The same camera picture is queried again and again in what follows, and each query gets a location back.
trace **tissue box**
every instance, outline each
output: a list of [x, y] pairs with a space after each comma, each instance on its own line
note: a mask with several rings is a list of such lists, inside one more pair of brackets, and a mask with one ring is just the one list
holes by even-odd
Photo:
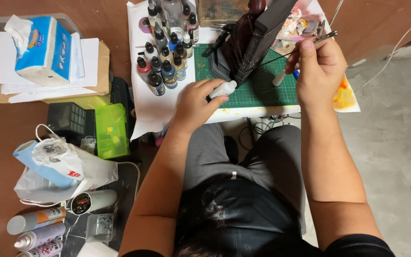
[[71, 35], [51, 16], [28, 20], [33, 22], [28, 48], [17, 55], [16, 73], [37, 85], [68, 84]]

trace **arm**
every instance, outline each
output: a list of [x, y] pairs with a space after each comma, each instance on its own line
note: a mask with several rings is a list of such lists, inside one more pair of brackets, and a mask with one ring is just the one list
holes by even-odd
[[334, 40], [316, 45], [311, 40], [298, 44], [300, 52], [288, 58], [285, 68], [292, 73], [300, 58], [296, 90], [302, 115], [302, 175], [318, 245], [324, 251], [345, 235], [382, 236], [333, 108], [345, 58]]
[[182, 93], [172, 124], [131, 209], [119, 256], [140, 249], [166, 257], [174, 253], [188, 144], [191, 134], [229, 100], [227, 96], [216, 97], [210, 103], [205, 100], [222, 82], [221, 79], [197, 81]]

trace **envelope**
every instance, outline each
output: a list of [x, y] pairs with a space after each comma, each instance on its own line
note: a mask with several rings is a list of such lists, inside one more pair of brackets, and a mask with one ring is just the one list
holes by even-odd
[[[109, 87], [109, 60], [110, 60], [110, 51], [109, 48], [101, 40], [99, 42], [99, 53], [98, 53], [98, 84], [97, 86], [88, 86], [77, 89], [77, 94], [60, 96], [60, 97], [45, 97], [42, 99], [31, 100], [41, 101], [46, 99], [59, 99], [66, 97], [76, 97], [76, 96], [104, 96], [110, 92]], [[9, 103], [9, 98], [16, 96], [18, 94], [3, 95], [1, 94], [1, 85], [0, 85], [0, 103]]]

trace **brown envelope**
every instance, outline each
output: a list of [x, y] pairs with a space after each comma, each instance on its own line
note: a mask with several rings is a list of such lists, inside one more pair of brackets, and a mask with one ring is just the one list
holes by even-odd
[[[110, 52], [109, 48], [101, 40], [99, 42], [99, 53], [98, 53], [98, 84], [97, 86], [88, 86], [86, 89], [93, 90], [95, 93], [81, 94], [75, 96], [104, 96], [109, 93], [109, 59]], [[0, 85], [0, 103], [9, 103], [9, 98], [16, 96], [17, 94], [3, 95], [1, 94], [1, 85]], [[66, 97], [75, 97], [75, 96], [65, 96], [65, 97], [54, 97], [54, 98], [45, 98], [46, 99], [58, 99]]]

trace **hand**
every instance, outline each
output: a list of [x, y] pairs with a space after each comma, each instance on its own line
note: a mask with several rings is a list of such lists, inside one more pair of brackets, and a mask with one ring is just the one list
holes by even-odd
[[203, 125], [222, 103], [229, 100], [228, 96], [217, 96], [207, 103], [206, 96], [223, 82], [222, 79], [204, 79], [188, 85], [180, 96], [171, 128], [192, 134]]
[[300, 62], [300, 74], [296, 84], [298, 102], [307, 112], [333, 110], [333, 98], [342, 81], [347, 62], [339, 45], [333, 39], [313, 44], [313, 38], [296, 43], [298, 52], [288, 57], [285, 70], [294, 72]]

